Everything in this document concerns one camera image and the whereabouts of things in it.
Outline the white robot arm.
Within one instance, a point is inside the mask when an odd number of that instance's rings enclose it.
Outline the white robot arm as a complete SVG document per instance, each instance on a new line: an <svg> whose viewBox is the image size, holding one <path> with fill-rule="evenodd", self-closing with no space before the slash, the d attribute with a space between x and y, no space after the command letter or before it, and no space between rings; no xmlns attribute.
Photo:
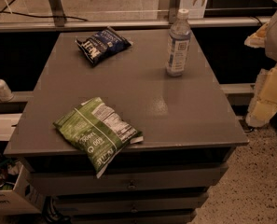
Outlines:
<svg viewBox="0 0 277 224"><path fill-rule="evenodd" d="M277 113L277 11L270 21L248 36L244 44L251 48L264 48L268 58L276 64L271 70L261 69L254 86L246 115L251 127L262 127Z"/></svg>

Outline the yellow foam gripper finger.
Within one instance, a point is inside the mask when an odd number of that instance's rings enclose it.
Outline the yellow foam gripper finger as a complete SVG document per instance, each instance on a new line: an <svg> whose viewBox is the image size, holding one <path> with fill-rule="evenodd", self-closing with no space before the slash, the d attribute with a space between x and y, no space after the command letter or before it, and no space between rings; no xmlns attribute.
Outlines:
<svg viewBox="0 0 277 224"><path fill-rule="evenodd" d="M262 127L277 113L277 64L271 70L261 69L246 115L251 127Z"/></svg>
<svg viewBox="0 0 277 224"><path fill-rule="evenodd" d="M245 39L244 45L250 48L264 48L268 25L269 25L268 23L263 24L253 34L249 35Z"/></svg>

